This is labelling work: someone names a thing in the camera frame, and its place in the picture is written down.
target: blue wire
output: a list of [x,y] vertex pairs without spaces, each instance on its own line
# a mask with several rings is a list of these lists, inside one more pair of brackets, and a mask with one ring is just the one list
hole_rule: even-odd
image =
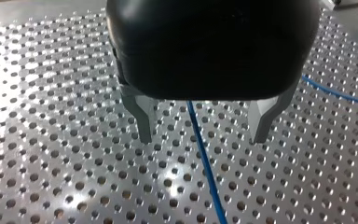
[[[354,102],[358,103],[358,98],[356,98],[356,97],[345,95],[339,91],[333,91],[333,90],[327,89],[326,87],[311,80],[310,78],[305,77],[304,75],[302,76],[302,79],[304,81],[308,82],[313,87],[320,89],[322,91],[325,91],[326,93],[330,93],[337,97],[342,97],[343,99],[346,99],[349,101],[354,101]],[[194,111],[193,103],[191,101],[187,101],[187,107],[188,107],[188,114],[190,115],[191,122],[193,123],[193,130],[194,130],[194,134],[196,135],[196,138],[197,138],[197,145],[199,146],[202,163],[205,168],[205,174],[208,179],[209,186],[211,188],[211,195],[212,195],[212,199],[213,199],[213,203],[214,203],[214,208],[216,210],[216,214],[217,214],[221,224],[227,224],[225,211],[223,209],[222,203],[220,202],[220,198],[217,193],[216,183],[214,182],[212,168],[211,168],[211,165],[208,160],[208,155],[206,153],[205,146],[203,145],[202,137],[200,134],[199,123],[197,122],[196,112]]]
[[217,186],[214,183],[214,177],[211,165],[209,164],[208,155],[205,150],[205,146],[203,145],[202,137],[200,134],[199,123],[197,122],[196,112],[194,112],[193,103],[191,101],[187,101],[188,114],[190,115],[191,122],[193,123],[194,134],[197,138],[197,145],[199,146],[199,151],[201,154],[202,163],[205,169],[206,178],[208,179],[214,209],[216,210],[217,217],[221,224],[227,224],[225,211],[223,209],[222,203],[220,202],[219,194],[217,193]]
[[343,93],[341,93],[339,91],[333,91],[333,90],[327,89],[326,87],[324,87],[321,84],[313,81],[310,78],[307,78],[304,75],[302,76],[302,78],[303,78],[304,81],[308,82],[310,85],[312,85],[315,88],[318,88],[319,90],[322,90],[322,91],[325,91],[327,93],[333,94],[333,95],[335,95],[337,97],[342,97],[342,98],[344,98],[346,100],[354,101],[354,102],[358,103],[358,98],[356,98],[356,97],[345,95],[345,94],[343,94]]

